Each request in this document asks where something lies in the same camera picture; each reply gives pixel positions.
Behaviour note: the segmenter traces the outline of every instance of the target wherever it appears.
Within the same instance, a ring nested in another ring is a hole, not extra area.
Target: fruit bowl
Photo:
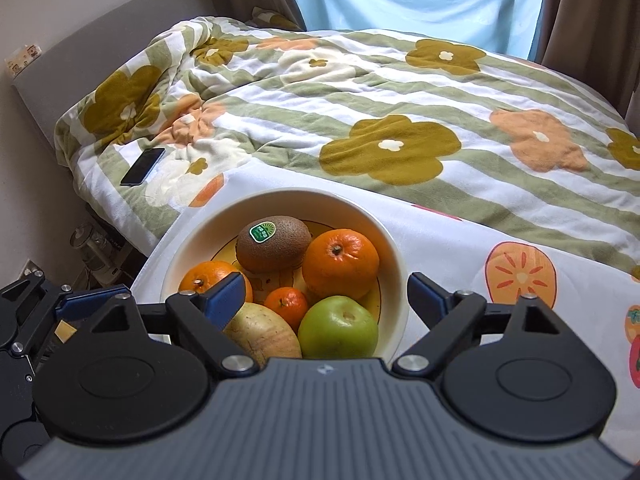
[[[161,300],[175,294],[185,273],[206,260],[225,260],[242,270],[254,288],[254,301],[258,303],[280,286],[295,286],[309,294],[300,268],[254,275],[236,261],[238,232],[250,222],[277,215],[302,220],[313,237],[330,229],[346,228],[364,234],[373,243],[380,256],[378,282],[359,303],[378,320],[378,345],[374,355],[390,362],[402,339],[409,313],[404,261],[388,231],[376,218],[353,202],[325,191],[274,189],[244,197],[213,212],[176,251],[162,284]]]

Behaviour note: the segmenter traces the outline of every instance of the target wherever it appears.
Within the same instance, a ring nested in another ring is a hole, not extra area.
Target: smartphone
[[[120,181],[121,186],[139,186],[156,165],[160,157],[164,155],[164,148],[152,148],[146,150],[138,157],[138,160],[129,168],[127,174]]]

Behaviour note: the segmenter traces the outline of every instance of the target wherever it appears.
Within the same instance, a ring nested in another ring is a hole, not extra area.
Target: bedspread
[[[196,18],[73,106],[55,139],[80,196],[146,254],[254,157],[640,278],[640,141],[586,86],[472,46]],[[120,186],[155,146],[145,182]]]

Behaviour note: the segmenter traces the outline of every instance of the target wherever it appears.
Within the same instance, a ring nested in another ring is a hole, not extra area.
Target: kiwi
[[[236,258],[249,272],[261,274],[295,267],[302,262],[311,233],[291,216],[269,216],[242,228]]]

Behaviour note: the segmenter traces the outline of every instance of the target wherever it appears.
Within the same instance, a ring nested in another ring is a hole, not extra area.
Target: green apple
[[[302,318],[298,341],[307,359],[371,357],[378,344],[378,324],[351,298],[331,296],[318,301]]]

